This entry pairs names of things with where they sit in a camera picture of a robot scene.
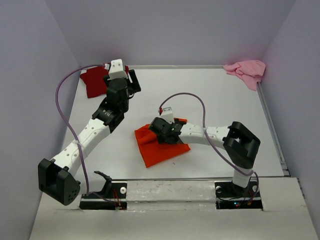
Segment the orange t-shirt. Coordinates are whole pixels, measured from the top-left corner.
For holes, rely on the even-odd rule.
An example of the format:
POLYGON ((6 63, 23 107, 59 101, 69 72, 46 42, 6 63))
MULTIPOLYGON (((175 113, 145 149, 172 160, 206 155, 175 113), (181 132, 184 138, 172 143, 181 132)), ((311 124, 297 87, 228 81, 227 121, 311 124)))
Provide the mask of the orange t-shirt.
MULTIPOLYGON (((182 126, 187 123, 186 119, 175 118, 182 121, 182 126)), ((134 131, 138 149, 147 168, 158 163, 172 159, 189 152, 191 149, 188 144, 159 144, 156 135, 151 132, 146 124, 134 131)))

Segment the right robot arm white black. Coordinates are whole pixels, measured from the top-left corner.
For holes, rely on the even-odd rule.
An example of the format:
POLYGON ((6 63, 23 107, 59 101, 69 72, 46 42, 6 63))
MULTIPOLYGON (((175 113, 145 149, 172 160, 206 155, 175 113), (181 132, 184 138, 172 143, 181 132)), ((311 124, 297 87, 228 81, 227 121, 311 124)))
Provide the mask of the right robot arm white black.
POLYGON ((219 149, 225 150, 229 159, 223 157, 233 169, 232 182, 221 192, 226 198, 242 197, 249 189, 253 166, 261 141, 247 127, 238 121, 230 126, 203 127, 176 119, 170 123, 156 117, 148 129, 160 144, 200 144, 211 146, 219 156, 219 149))

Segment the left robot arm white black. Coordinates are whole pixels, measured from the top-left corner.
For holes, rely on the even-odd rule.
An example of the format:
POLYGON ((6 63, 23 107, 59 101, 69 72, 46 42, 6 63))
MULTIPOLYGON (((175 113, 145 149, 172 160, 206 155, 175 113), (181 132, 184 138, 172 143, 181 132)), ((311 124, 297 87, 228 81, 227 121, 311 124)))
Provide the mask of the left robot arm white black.
POLYGON ((106 97, 84 129, 64 150, 50 160, 44 158, 37 167, 39 190, 64 206, 84 194, 104 199, 112 190, 112 178, 98 170, 89 175, 85 159, 122 122, 129 100, 141 87, 133 69, 124 73, 110 71, 103 81, 106 97))

